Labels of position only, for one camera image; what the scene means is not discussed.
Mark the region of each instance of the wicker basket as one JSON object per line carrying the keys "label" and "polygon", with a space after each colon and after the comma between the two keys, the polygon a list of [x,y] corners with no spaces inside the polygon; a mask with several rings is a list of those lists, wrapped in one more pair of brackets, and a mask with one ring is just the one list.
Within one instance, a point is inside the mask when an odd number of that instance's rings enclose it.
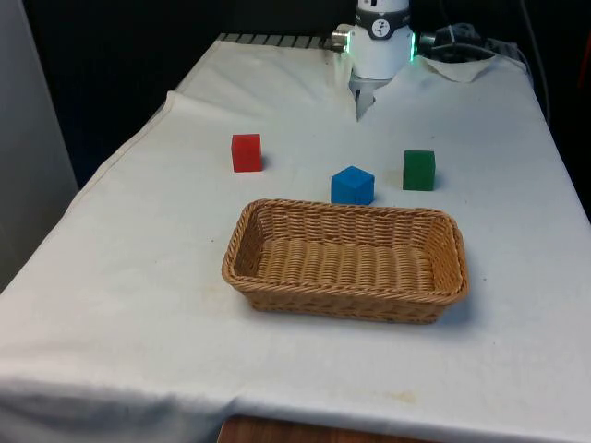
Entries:
{"label": "wicker basket", "polygon": [[462,235],[438,210],[249,204],[223,278],[258,310],[432,323],[468,292]]}

